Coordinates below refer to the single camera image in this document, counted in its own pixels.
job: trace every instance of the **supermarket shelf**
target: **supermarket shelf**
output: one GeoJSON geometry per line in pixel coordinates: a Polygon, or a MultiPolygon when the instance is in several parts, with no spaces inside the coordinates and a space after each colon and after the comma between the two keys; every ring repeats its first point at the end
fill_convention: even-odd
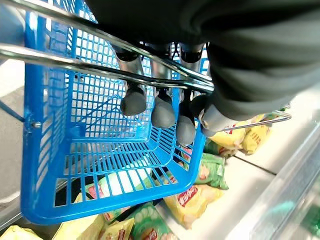
{"type": "Polygon", "coordinates": [[[287,112],[292,115],[292,119],[274,124],[267,141],[253,155],[239,151],[236,156],[279,173],[320,122],[320,84],[297,95],[287,112]]]}
{"type": "Polygon", "coordinates": [[[224,176],[229,190],[222,198],[208,205],[204,214],[193,223],[192,229],[186,230],[178,224],[163,201],[156,205],[180,239],[225,239],[274,178],[272,174],[235,157],[228,159],[224,176]]]}

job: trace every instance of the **chip bag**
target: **chip bag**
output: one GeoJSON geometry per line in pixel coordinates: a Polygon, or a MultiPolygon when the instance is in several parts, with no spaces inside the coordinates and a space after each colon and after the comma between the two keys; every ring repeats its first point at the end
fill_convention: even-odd
{"type": "MultiPolygon", "coordinates": [[[[225,128],[240,127],[247,125],[248,121],[240,121],[234,125],[226,126],[225,128]]],[[[246,135],[245,128],[219,131],[212,137],[209,137],[216,144],[225,147],[226,149],[236,150],[241,148],[241,142],[246,135]]]]}
{"type": "MultiPolygon", "coordinates": [[[[168,175],[170,181],[174,184],[177,180],[168,175]]],[[[162,177],[164,184],[168,183],[167,178],[162,177]]],[[[208,203],[219,199],[223,191],[208,185],[193,185],[188,190],[164,197],[163,200],[170,209],[177,221],[186,229],[191,229],[192,223],[200,218],[207,208],[208,203]]]]}
{"type": "MultiPolygon", "coordinates": [[[[74,203],[80,203],[82,200],[82,193],[80,192],[74,203]]],[[[52,240],[97,239],[104,224],[105,220],[101,214],[66,221],[60,225],[52,240]]]]}
{"type": "MultiPolygon", "coordinates": [[[[262,114],[259,114],[257,116],[254,116],[253,118],[251,118],[249,120],[249,123],[251,124],[254,124],[254,123],[258,123],[258,122],[261,122],[268,114],[265,114],[265,113],[262,113],[262,114]]],[[[245,133],[249,132],[251,129],[251,127],[247,127],[245,129],[245,133]]]]}
{"type": "Polygon", "coordinates": [[[148,202],[128,216],[134,218],[133,240],[177,240],[157,209],[148,202]]]}
{"type": "Polygon", "coordinates": [[[42,240],[38,237],[34,231],[29,228],[22,228],[17,225],[10,226],[2,236],[0,240],[42,240]]]}
{"type": "Polygon", "coordinates": [[[212,187],[228,190],[225,178],[225,158],[203,153],[195,184],[209,184],[212,187]]]}
{"type": "Polygon", "coordinates": [[[248,155],[253,154],[257,148],[267,139],[270,127],[266,125],[254,126],[245,136],[242,147],[248,155]]]}
{"type": "MultiPolygon", "coordinates": [[[[147,188],[150,188],[152,185],[150,183],[149,178],[147,177],[146,172],[143,169],[138,169],[137,170],[138,174],[140,175],[140,177],[143,180],[144,185],[147,188]]],[[[130,175],[130,178],[134,184],[135,189],[138,190],[142,190],[143,189],[143,185],[140,183],[139,180],[139,176],[137,174],[137,172],[133,171],[133,170],[129,170],[128,173],[130,175]]],[[[121,179],[121,184],[123,189],[125,190],[126,193],[128,192],[133,192],[132,189],[132,185],[130,183],[129,177],[127,175],[127,173],[125,171],[119,171],[118,172],[119,177],[121,179]]],[[[116,175],[116,173],[111,173],[108,175],[108,179],[109,179],[109,183],[110,183],[110,188],[112,191],[113,195],[117,195],[117,194],[121,194],[121,187],[120,187],[120,183],[118,180],[118,177],[116,175]]],[[[110,196],[110,190],[109,190],[109,186],[108,186],[108,182],[106,177],[101,178],[98,183],[98,192],[99,192],[99,197],[100,198],[104,198],[104,197],[109,197],[110,196]]],[[[85,192],[88,193],[92,198],[97,199],[97,191],[96,191],[96,186],[94,183],[92,184],[88,184],[85,186],[85,192]]],[[[130,206],[127,207],[122,207],[119,209],[115,209],[115,210],[111,210],[109,212],[105,212],[103,214],[106,222],[108,224],[112,223],[112,221],[114,221],[120,214],[122,214],[123,212],[125,212],[126,210],[128,210],[130,208],[130,206]]]]}
{"type": "Polygon", "coordinates": [[[206,154],[213,154],[221,157],[231,157],[237,153],[238,149],[227,149],[224,146],[216,144],[214,141],[207,138],[205,140],[203,152],[206,154]]]}
{"type": "Polygon", "coordinates": [[[135,219],[130,218],[112,225],[105,224],[100,231],[98,240],[128,240],[134,223],[135,219]]]}

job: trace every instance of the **metal tube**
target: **metal tube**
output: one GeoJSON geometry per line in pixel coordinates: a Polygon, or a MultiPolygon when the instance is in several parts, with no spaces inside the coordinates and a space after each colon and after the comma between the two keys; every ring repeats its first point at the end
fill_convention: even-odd
{"type": "Polygon", "coordinates": [[[274,115],[274,116],[277,116],[277,118],[272,119],[272,120],[266,120],[266,121],[259,121],[259,122],[255,122],[255,123],[250,123],[250,124],[242,125],[242,126],[228,127],[228,128],[222,129],[222,130],[220,130],[218,132],[230,131],[230,130],[235,130],[235,129],[243,129],[243,128],[251,128],[251,127],[265,125],[265,124],[280,123],[280,122],[287,121],[287,120],[292,118],[291,114],[286,113],[286,112],[282,112],[282,111],[273,111],[271,114],[274,115]]]}
{"type": "Polygon", "coordinates": [[[87,63],[74,58],[62,57],[34,49],[0,43],[0,58],[22,60],[26,63],[59,67],[81,73],[105,76],[112,79],[121,79],[137,84],[154,87],[194,89],[203,93],[210,93],[213,87],[194,83],[192,79],[169,80],[139,75],[106,66],[87,63]]]}
{"type": "Polygon", "coordinates": [[[46,2],[40,0],[0,0],[0,3],[8,4],[19,9],[24,9],[26,11],[37,12],[43,17],[51,18],[54,21],[70,25],[74,28],[93,34],[99,38],[102,38],[112,45],[118,46],[130,52],[135,52],[137,54],[143,55],[147,58],[150,58],[158,63],[165,65],[167,68],[192,79],[198,84],[204,84],[210,87],[213,87],[212,79],[209,76],[202,75],[193,70],[187,69],[180,65],[179,63],[170,60],[162,59],[149,52],[149,48],[141,46],[135,46],[127,41],[124,41],[118,37],[115,37],[109,33],[104,32],[100,29],[99,25],[91,22],[87,19],[76,16],[72,13],[66,12],[58,7],[52,6],[46,2]]]}

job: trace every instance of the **yellow snack bag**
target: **yellow snack bag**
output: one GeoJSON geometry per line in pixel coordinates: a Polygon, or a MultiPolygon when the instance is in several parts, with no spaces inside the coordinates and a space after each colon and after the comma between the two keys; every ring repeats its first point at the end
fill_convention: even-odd
{"type": "Polygon", "coordinates": [[[0,237],[0,240],[42,240],[38,237],[34,231],[29,228],[22,228],[17,225],[10,226],[4,234],[0,237]]]}
{"type": "MultiPolygon", "coordinates": [[[[226,126],[226,128],[240,127],[247,125],[248,121],[240,121],[236,124],[226,126]]],[[[241,148],[241,142],[244,140],[246,134],[245,128],[233,129],[228,131],[219,131],[210,140],[216,144],[225,147],[226,149],[235,150],[241,148]]]]}
{"type": "MultiPolygon", "coordinates": [[[[250,123],[254,124],[254,123],[258,123],[258,122],[261,122],[264,118],[265,118],[266,114],[265,113],[262,113],[262,114],[259,114],[257,116],[254,116],[253,118],[251,118],[249,120],[250,123]]],[[[245,129],[245,133],[249,132],[251,129],[251,127],[247,127],[245,129]]]]}
{"type": "MultiPolygon", "coordinates": [[[[82,202],[80,192],[75,199],[75,203],[82,202]]],[[[102,214],[86,216],[79,219],[63,222],[52,240],[92,240],[97,239],[101,228],[105,224],[102,214]]]]}
{"type": "MultiPolygon", "coordinates": [[[[173,176],[169,178],[173,183],[176,181],[173,176]]],[[[208,185],[193,185],[187,191],[163,200],[177,221],[190,229],[192,223],[204,213],[208,203],[219,199],[223,194],[222,190],[208,185]]]]}
{"type": "Polygon", "coordinates": [[[270,127],[266,125],[254,126],[244,137],[242,147],[248,155],[253,154],[257,148],[267,139],[270,127]]]}
{"type": "Polygon", "coordinates": [[[135,223],[134,218],[107,225],[101,229],[98,240],[128,240],[131,229],[135,223]]]}

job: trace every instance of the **shopping basket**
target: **shopping basket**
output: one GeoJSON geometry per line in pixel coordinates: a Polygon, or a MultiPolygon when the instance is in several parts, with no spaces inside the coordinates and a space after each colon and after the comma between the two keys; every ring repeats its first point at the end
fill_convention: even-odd
{"type": "MultiPolygon", "coordinates": [[[[24,117],[0,102],[2,109],[24,122],[21,211],[28,220],[36,224],[69,221],[181,193],[193,184],[205,142],[200,124],[194,144],[188,146],[191,153],[177,144],[175,125],[169,129],[152,127],[151,86],[147,87],[146,111],[123,116],[120,111],[120,101],[125,95],[123,81],[108,78],[106,72],[113,78],[121,75],[129,81],[137,81],[137,76],[117,70],[116,57],[105,41],[113,41],[112,36],[92,30],[94,24],[81,22],[72,15],[69,17],[53,8],[47,11],[50,6],[45,3],[34,0],[0,2],[57,20],[27,12],[25,46],[29,49],[0,45],[0,57],[28,62],[25,65],[24,117]],[[62,24],[63,17],[73,25],[62,24]],[[181,153],[189,155],[189,160],[182,158],[181,153]],[[103,196],[98,184],[102,178],[106,179],[109,190],[103,196]],[[85,186],[92,183],[97,199],[86,198],[85,186]],[[61,203],[56,200],[56,190],[62,187],[65,187],[66,197],[61,203]],[[83,202],[73,203],[80,191],[83,202]]],[[[95,22],[81,0],[48,3],[95,22]]],[[[130,46],[121,40],[115,42],[119,47],[130,46]]],[[[193,78],[193,81],[153,78],[150,83],[151,78],[140,76],[139,81],[152,86],[190,87],[204,92],[213,89],[208,77],[183,69],[174,61],[157,58],[143,48],[130,46],[129,49],[145,56],[142,65],[146,76],[151,75],[149,57],[193,78]]],[[[208,60],[204,58],[201,65],[201,73],[205,74],[208,60]]],[[[178,90],[174,89],[176,116],[178,95],[178,90]]]]}

